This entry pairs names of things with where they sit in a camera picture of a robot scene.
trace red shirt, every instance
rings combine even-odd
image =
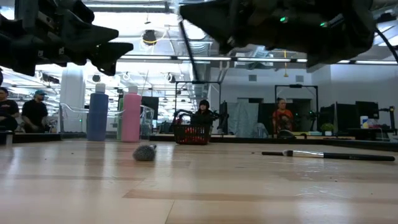
[[[292,114],[292,112],[290,110],[285,110],[284,112],[281,112],[279,110],[275,111],[272,114],[272,119],[274,119],[276,121],[276,126],[278,127],[278,129],[282,129],[280,118],[283,117],[283,115],[287,116],[288,118],[290,118],[290,120],[293,120],[293,114]],[[289,130],[292,131],[292,124],[291,123],[289,125]]]

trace white wall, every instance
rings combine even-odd
[[[221,102],[227,101],[235,103],[238,98],[263,98],[265,103],[275,102],[275,85],[297,84],[296,75],[303,75],[304,82],[301,85],[311,85],[312,75],[304,69],[287,69],[288,77],[284,77],[285,70],[280,69],[256,69],[246,70],[232,68],[227,71],[221,88]],[[257,75],[256,82],[249,82],[248,75]],[[281,98],[301,98],[313,99],[315,90],[310,88],[292,89],[278,87],[277,96]]]
[[[331,82],[331,67],[325,65],[312,73],[312,85],[318,86],[319,108],[335,103]]]
[[[278,97],[285,99],[315,99],[315,90],[312,88],[293,89],[278,88]],[[232,86],[223,85],[221,102],[236,103],[238,98],[263,98],[265,103],[275,102],[274,85],[266,86]]]
[[[355,104],[374,101],[379,108],[398,108],[398,67],[380,65],[332,65],[331,89],[334,101]],[[380,124],[390,125],[388,112],[380,112]]]

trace gray pom pom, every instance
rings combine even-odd
[[[139,146],[133,153],[132,157],[136,161],[153,161],[156,156],[156,146]]]

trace woman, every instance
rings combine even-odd
[[[286,109],[286,101],[282,98],[277,99],[278,109],[272,114],[272,124],[274,132],[280,130],[292,131],[293,114]]]
[[[209,102],[207,100],[202,100],[199,103],[199,110],[192,116],[191,124],[212,125],[213,119],[209,108]]]

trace black shirt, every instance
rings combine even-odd
[[[209,110],[202,113],[201,111],[197,111],[191,117],[191,124],[192,125],[212,125],[213,118],[211,117],[211,113]]]
[[[29,118],[32,124],[36,126],[43,126],[42,120],[47,115],[49,115],[47,107],[42,102],[29,100],[28,102],[25,102],[22,107],[22,116]]]
[[[19,113],[18,104],[14,100],[0,101],[0,116]]]

